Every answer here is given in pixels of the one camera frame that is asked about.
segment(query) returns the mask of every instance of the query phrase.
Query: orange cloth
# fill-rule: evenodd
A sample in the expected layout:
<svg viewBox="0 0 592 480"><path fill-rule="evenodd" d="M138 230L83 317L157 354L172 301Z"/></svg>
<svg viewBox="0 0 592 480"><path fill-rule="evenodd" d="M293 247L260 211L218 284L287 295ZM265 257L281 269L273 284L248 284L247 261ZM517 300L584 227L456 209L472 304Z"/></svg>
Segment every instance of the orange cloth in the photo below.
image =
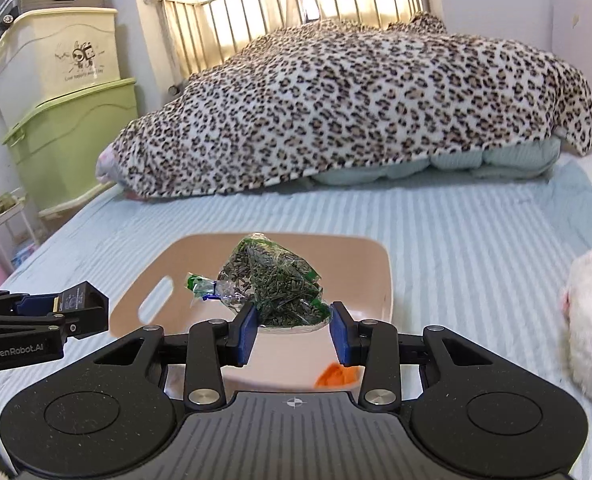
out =
<svg viewBox="0 0 592 480"><path fill-rule="evenodd" d="M358 367L344 367L339 363L331 363L316 380L314 388L326 386L345 386L358 381Z"/></svg>

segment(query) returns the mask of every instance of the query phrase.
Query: transparent plastic wrapper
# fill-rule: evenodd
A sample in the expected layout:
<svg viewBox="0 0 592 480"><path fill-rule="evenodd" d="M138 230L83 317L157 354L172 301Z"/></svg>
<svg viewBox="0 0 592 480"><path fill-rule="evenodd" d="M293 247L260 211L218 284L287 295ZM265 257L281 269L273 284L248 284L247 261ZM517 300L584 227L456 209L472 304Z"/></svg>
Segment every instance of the transparent plastic wrapper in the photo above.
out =
<svg viewBox="0 0 592 480"><path fill-rule="evenodd" d="M254 233L238 243L215 281L190 274L187 287L196 298L220 300L234 312L252 301L262 332L313 332L331 317L319 279L306 260Z"/></svg>

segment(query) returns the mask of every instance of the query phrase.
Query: cream storage bin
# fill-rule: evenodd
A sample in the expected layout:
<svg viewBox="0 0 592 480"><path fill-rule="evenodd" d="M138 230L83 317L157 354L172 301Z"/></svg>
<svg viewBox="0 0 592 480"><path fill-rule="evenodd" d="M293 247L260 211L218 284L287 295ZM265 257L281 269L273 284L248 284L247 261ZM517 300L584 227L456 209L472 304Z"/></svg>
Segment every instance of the cream storage bin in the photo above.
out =
<svg viewBox="0 0 592 480"><path fill-rule="evenodd" d="M98 155L138 117L134 79L86 88L34 108L3 140L40 215L82 205L102 190Z"/></svg>
<svg viewBox="0 0 592 480"><path fill-rule="evenodd" d="M120 79L115 15L67 7L16 19L0 39L0 111L8 128L45 101Z"/></svg>

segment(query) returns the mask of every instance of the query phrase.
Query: metal screw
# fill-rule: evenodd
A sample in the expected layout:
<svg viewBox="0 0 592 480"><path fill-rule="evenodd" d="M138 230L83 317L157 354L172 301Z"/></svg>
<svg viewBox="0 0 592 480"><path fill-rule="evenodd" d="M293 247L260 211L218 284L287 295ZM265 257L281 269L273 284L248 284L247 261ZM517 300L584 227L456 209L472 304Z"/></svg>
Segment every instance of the metal screw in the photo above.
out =
<svg viewBox="0 0 592 480"><path fill-rule="evenodd" d="M189 394L188 399L194 404L213 404L220 399L220 394L211 388L198 388Z"/></svg>
<svg viewBox="0 0 592 480"><path fill-rule="evenodd" d="M376 406L385 406L396 400L396 394L390 390L378 388L377 390L369 390L365 394L365 400L370 404L375 404Z"/></svg>

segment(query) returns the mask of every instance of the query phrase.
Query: light blue fabric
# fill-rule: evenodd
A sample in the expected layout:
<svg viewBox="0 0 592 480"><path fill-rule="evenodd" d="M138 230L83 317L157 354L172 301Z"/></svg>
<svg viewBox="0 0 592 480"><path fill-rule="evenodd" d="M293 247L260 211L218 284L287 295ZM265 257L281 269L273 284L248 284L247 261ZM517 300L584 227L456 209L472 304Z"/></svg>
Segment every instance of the light blue fabric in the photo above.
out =
<svg viewBox="0 0 592 480"><path fill-rule="evenodd" d="M535 182L428 170L353 188L276 186L159 203L131 202L109 190L4 287L40 294L89 280L113 306L179 238L254 231L381 242L391 260L398 329L421 333L428 324L446 325L574 395L588 414L590 432L573 474L592 480L592 403L570 381L559 307L571 262L592 247L592 187L576 166ZM0 412L22 388L111 340L108 333L70 340L60 362L0 372ZM420 392L417 368L403 367L404 396Z"/></svg>
<svg viewBox="0 0 592 480"><path fill-rule="evenodd" d="M406 178L429 166L442 171L470 171L478 178L534 178L549 170L559 155L560 139L551 136L542 141L485 152L446 153L389 166L330 170L311 178L327 186L357 186L378 178Z"/></svg>

